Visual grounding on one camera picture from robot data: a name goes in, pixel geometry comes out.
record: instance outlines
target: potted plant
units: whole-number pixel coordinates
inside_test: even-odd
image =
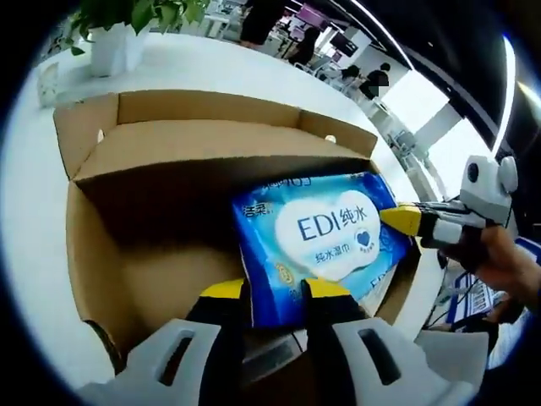
[[[91,42],[90,67],[94,76],[112,76],[135,69],[141,62],[150,27],[161,33],[178,28],[184,20],[201,21],[210,0],[82,0],[71,16],[67,44],[77,56],[80,35]]]

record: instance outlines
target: wet wipes package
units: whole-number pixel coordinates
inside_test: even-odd
[[[368,172],[285,179],[232,206],[256,327],[301,325],[306,277],[339,282],[360,300],[411,245],[380,222],[396,202]]]

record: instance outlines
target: cardboard box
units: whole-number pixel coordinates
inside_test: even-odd
[[[205,288],[243,276],[232,195],[281,178],[378,172],[369,160],[373,134],[243,96],[109,94],[58,108],[54,122],[70,180],[75,303],[116,372],[134,346],[186,316]],[[337,145],[323,140],[328,134]],[[389,322],[407,296],[416,256],[399,265],[381,306]]]

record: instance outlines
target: chair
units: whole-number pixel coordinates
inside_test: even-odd
[[[331,63],[331,57],[324,56],[316,60],[314,63],[309,63],[309,65],[303,65],[302,63],[296,62],[293,66],[295,68],[300,68],[307,74],[318,77],[318,73],[323,70],[329,63]]]

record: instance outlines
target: ceiling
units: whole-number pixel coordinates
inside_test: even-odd
[[[541,44],[541,35],[535,23],[539,19],[533,17],[535,12],[527,0],[306,1],[333,19],[346,19],[358,28],[369,30],[390,56],[407,66],[404,57],[383,35],[377,24],[355,4],[360,2],[397,42],[421,56],[425,62],[429,61],[432,66],[430,69],[426,63],[411,58],[407,52],[415,69],[448,94],[457,110],[472,119],[489,144],[493,142],[500,124],[505,100],[503,34],[509,36],[513,44],[520,38],[528,49]],[[541,57],[541,47],[537,49]],[[464,97],[450,88],[438,74],[434,74],[434,66],[445,72],[477,101],[489,120],[472,111]]]

